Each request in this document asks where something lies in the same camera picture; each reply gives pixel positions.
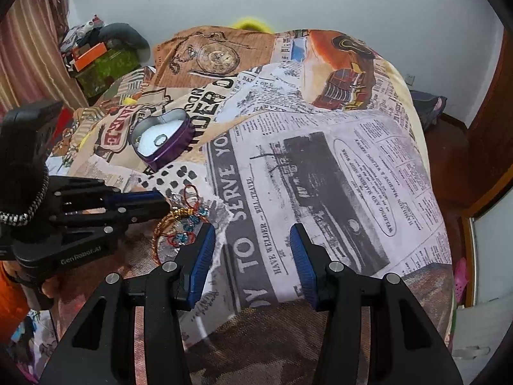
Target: curtain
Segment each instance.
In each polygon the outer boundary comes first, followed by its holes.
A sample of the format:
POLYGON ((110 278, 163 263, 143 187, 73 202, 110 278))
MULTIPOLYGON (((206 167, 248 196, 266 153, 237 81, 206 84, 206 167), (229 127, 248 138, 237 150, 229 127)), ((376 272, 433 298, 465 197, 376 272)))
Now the curtain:
POLYGON ((0 119, 13 106, 62 100, 73 110, 87 100, 60 54, 68 32, 68 0, 16 0, 0 23, 0 119))

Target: green box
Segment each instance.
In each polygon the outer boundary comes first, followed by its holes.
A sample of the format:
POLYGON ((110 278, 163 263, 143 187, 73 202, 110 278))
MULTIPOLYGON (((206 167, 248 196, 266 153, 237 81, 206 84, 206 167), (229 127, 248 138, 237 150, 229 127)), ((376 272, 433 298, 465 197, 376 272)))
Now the green box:
POLYGON ((84 95, 88 98, 102 94, 114 81, 140 67, 137 52, 117 47, 96 58, 76 74, 84 95))

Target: pink shoe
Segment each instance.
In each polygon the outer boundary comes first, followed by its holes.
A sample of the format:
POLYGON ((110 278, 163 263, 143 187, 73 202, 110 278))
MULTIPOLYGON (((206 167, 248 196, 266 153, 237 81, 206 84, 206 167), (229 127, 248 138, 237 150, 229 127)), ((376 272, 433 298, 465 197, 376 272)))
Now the pink shoe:
POLYGON ((467 278, 467 261, 461 258, 456 264, 454 271, 454 291, 456 295, 456 303, 460 304, 463 299, 463 292, 468 284, 467 278))

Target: bed cover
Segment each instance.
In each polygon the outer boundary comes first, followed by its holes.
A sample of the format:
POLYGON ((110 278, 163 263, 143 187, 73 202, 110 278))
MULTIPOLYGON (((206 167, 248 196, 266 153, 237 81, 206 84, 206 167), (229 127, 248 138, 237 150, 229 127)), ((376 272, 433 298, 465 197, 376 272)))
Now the bed cover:
MULTIPOLYGON (((213 264, 201 301, 180 319, 193 383, 311 383, 326 314, 302 299, 287 244, 295 222, 355 271, 403 276, 448 342, 450 248, 421 125, 393 65, 327 30, 198 27, 154 52, 156 70, 128 74, 75 112, 49 164, 123 190, 170 195, 193 183, 210 205, 213 264), (153 174, 128 136, 138 121, 176 107, 192 116, 196 135, 153 174)), ((132 225, 114 256, 66 274, 54 309, 59 335, 108 273, 153 269, 154 224, 132 225)), ((161 261, 175 253, 162 239, 161 261)), ((369 328, 363 311, 359 383, 369 328)), ((142 334, 137 313, 138 383, 146 383, 142 334)))

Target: silver ring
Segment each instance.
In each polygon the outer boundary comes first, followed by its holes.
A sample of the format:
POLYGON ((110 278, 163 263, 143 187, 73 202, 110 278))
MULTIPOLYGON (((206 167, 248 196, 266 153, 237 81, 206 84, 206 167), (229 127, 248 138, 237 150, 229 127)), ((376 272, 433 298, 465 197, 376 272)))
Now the silver ring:
POLYGON ((160 134, 159 136, 157 136, 155 138, 155 140, 153 141, 153 144, 158 147, 158 146, 162 146, 166 141, 167 141, 167 136, 165 134, 160 134))

